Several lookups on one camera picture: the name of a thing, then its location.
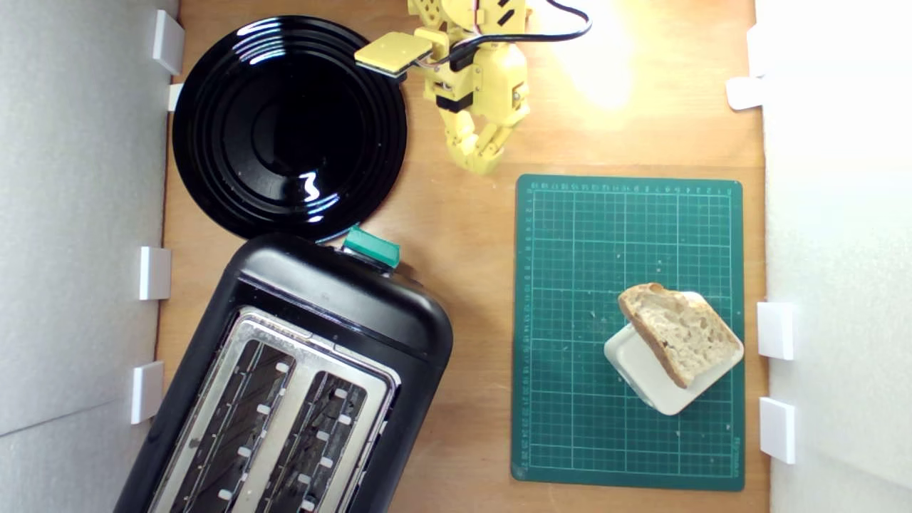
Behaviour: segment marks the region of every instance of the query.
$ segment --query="toaster slot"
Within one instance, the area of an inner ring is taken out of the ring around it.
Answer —
[[[316,375],[258,513],[319,509],[366,397],[365,389],[354,383],[327,372]]]

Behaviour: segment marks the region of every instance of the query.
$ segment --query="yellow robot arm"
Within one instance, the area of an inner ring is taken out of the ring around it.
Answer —
[[[403,78],[412,65],[424,75],[424,98],[434,101],[451,158],[472,173],[490,173],[503,146],[529,113],[527,69],[513,40],[564,40],[572,35],[527,36],[525,0],[407,0],[424,25],[414,35],[390,33],[361,48],[359,65]],[[485,120],[476,133],[475,116]]]

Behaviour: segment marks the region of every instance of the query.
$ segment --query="small white plate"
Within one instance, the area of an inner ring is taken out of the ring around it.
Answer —
[[[680,413],[694,399],[718,381],[744,357],[744,344],[738,341],[738,352],[730,361],[720,363],[697,376],[687,388],[678,387],[669,378],[655,353],[632,324],[627,324],[605,343],[605,356],[644,403],[665,415]]]

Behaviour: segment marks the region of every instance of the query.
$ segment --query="wooden table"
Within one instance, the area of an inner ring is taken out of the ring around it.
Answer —
[[[763,152],[758,112],[729,110],[724,84],[747,71],[748,0],[591,0],[593,31],[574,42],[524,45],[532,113],[499,171],[450,163],[420,79],[404,90],[409,150],[399,182],[364,224],[392,239],[449,312],[450,365],[391,507],[430,511],[766,512],[769,461],[760,452],[757,398],[766,393],[754,309],[764,295]],[[410,32],[402,0],[181,0],[184,71],[224,34],[278,14],[322,16],[373,39]],[[551,28],[547,6],[532,23]],[[710,493],[520,483],[509,473],[514,184],[521,173],[737,179],[744,186],[747,313],[747,485]],[[241,240],[210,221],[169,156],[164,245],[171,299],[161,308],[158,357],[168,380],[225,264]]]

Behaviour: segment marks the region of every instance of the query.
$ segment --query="black toaster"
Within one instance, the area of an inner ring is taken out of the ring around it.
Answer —
[[[384,511],[450,358],[420,287],[289,235],[225,269],[115,508]]]

